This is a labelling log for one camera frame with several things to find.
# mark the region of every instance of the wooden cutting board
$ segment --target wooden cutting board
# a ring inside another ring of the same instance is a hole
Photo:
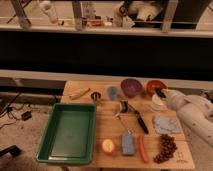
[[[180,134],[171,134],[175,137],[175,143],[178,149],[174,153],[174,158],[167,162],[157,164],[153,162],[154,156],[159,153],[159,134],[155,132],[152,124],[152,118],[155,115],[170,116],[176,118],[176,112],[166,109],[161,112],[153,112],[150,108],[151,98],[147,95],[138,95],[128,99],[129,103],[141,112],[145,124],[149,129],[149,134],[144,134],[133,113],[125,113],[122,120],[133,131],[136,154],[134,156],[122,156],[121,154],[121,135],[125,132],[119,120],[114,116],[119,111],[119,100],[110,101],[107,95],[107,88],[115,86],[119,93],[123,95],[120,89],[120,82],[100,82],[100,81],[68,81],[65,85],[61,103],[93,103],[90,95],[94,91],[102,94],[101,103],[97,106],[96,114],[96,135],[93,152],[93,160],[87,167],[97,168],[135,168],[135,169],[194,169],[194,162],[189,151],[181,124]],[[90,88],[90,92],[82,97],[71,100],[69,95],[79,89]],[[144,146],[148,153],[150,162],[144,163],[139,154],[139,135],[144,135]],[[101,150],[101,143],[104,139],[111,138],[116,144],[116,151],[113,156],[107,156]]]

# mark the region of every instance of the carrot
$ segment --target carrot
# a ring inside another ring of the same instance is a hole
[[[141,155],[141,158],[143,159],[143,161],[145,163],[148,163],[149,162],[149,157],[148,157],[148,155],[146,153],[146,150],[144,148],[143,139],[144,139],[143,135],[140,135],[139,136],[139,150],[140,150],[140,155]]]

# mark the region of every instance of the pink bowl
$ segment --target pink bowl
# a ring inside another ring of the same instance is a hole
[[[121,89],[128,97],[134,97],[143,92],[143,85],[136,79],[127,78],[121,82]]]

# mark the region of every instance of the toy fruit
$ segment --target toy fruit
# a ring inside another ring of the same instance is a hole
[[[112,155],[113,152],[115,151],[114,142],[111,139],[105,139],[102,142],[102,150],[104,151],[105,154]]]
[[[167,86],[159,80],[151,80],[146,85],[147,94],[152,97],[155,94],[156,88],[167,89]]]
[[[121,89],[128,97],[134,97],[143,92],[142,84],[133,78],[127,78],[121,82]]]

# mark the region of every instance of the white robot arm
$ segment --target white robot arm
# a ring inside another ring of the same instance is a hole
[[[213,104],[198,95],[185,95],[176,90],[163,90],[167,107],[199,137],[213,147]]]
[[[58,17],[56,15],[56,11],[49,0],[38,0],[39,7],[41,11],[49,17],[51,23],[58,23]]]

